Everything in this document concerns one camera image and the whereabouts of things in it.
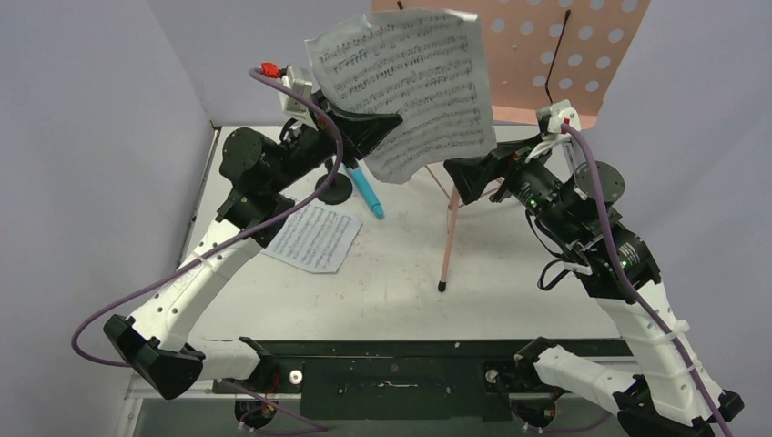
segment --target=blue pen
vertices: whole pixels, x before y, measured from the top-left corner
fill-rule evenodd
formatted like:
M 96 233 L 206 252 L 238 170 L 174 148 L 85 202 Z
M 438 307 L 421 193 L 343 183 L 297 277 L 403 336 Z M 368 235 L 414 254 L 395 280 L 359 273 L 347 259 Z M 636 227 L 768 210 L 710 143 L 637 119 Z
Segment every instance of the blue pen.
M 346 168 L 346 172 L 349 173 L 349 176 L 351 176 L 351 179 L 354 181 L 354 184 L 357 186 L 357 189 L 362 194 L 364 201 L 367 202 L 367 206 L 370 207 L 370 211 L 372 211 L 372 213 L 378 219 L 383 219 L 383 207 L 381 206 L 381 201 L 378 200 L 378 196 L 376 196 L 375 191 L 372 190 L 370 182 L 368 182 L 364 177 L 364 173 L 362 173 L 361 168 L 344 167 Z

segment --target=screw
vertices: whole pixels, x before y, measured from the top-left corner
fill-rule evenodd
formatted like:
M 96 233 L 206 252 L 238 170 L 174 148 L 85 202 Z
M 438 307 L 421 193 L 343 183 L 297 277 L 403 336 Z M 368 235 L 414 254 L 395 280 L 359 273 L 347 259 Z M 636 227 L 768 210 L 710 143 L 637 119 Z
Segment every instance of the screw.
M 295 385 L 300 384 L 303 381 L 303 372 L 302 371 L 291 371 L 289 373 L 289 382 L 292 382 Z
M 496 383 L 496 378 L 499 377 L 499 372 L 496 369 L 490 369 L 485 373 L 485 380 L 489 383 Z

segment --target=table surface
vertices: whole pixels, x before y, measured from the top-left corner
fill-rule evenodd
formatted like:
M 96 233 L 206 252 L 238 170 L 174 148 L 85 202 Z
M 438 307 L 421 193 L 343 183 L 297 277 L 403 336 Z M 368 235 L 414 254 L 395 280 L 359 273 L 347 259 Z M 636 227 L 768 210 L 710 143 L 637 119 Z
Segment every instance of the table surface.
M 189 245 L 203 236 L 230 190 L 218 172 L 223 127 Z M 279 127 L 253 127 L 276 139 Z M 530 137 L 535 127 L 496 127 L 499 141 Z M 565 180 L 562 154 L 549 167 Z M 434 173 L 450 191 L 442 165 Z M 324 174 L 318 168 L 285 191 L 303 198 Z M 292 268 L 259 254 L 207 308 L 191 338 L 256 340 L 496 340 L 617 338 L 611 319 L 579 281 L 566 277 L 550 291 L 536 279 L 552 257 L 531 233 L 515 201 L 487 200 L 462 208 L 456 227 L 448 289 L 437 291 L 445 246 L 448 200 L 422 169 L 404 185 L 370 179 L 386 218 L 377 220 L 362 198 L 342 206 L 363 225 L 336 274 Z

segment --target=black stand base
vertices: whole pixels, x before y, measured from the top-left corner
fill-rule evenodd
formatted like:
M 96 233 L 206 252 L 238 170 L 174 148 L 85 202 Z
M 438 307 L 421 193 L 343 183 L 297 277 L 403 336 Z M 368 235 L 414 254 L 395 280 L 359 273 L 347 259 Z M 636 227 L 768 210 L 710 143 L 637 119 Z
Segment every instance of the black stand base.
M 316 181 L 316 188 L 321 186 L 324 179 L 328 175 L 324 175 Z M 351 197 L 351 193 L 354 191 L 354 186 L 351 184 L 351 180 L 342 173 L 336 173 L 335 179 L 332 180 L 327 189 L 325 189 L 319 196 L 319 200 L 328 205 L 339 205 Z

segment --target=music stand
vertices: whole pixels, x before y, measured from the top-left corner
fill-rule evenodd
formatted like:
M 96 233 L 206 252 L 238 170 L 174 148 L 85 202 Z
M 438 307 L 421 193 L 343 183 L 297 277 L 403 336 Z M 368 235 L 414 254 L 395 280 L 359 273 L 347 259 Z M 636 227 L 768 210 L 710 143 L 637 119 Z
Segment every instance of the music stand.
M 419 7 L 478 14 L 488 59 L 493 118 L 534 125 L 537 109 L 568 99 L 587 129 L 597 121 L 605 93 L 650 2 L 371 0 L 371 11 Z M 456 219 L 464 205 L 455 187 L 448 194 L 431 169 L 426 169 L 448 198 L 451 212 L 438 284 L 438 290 L 445 291 Z

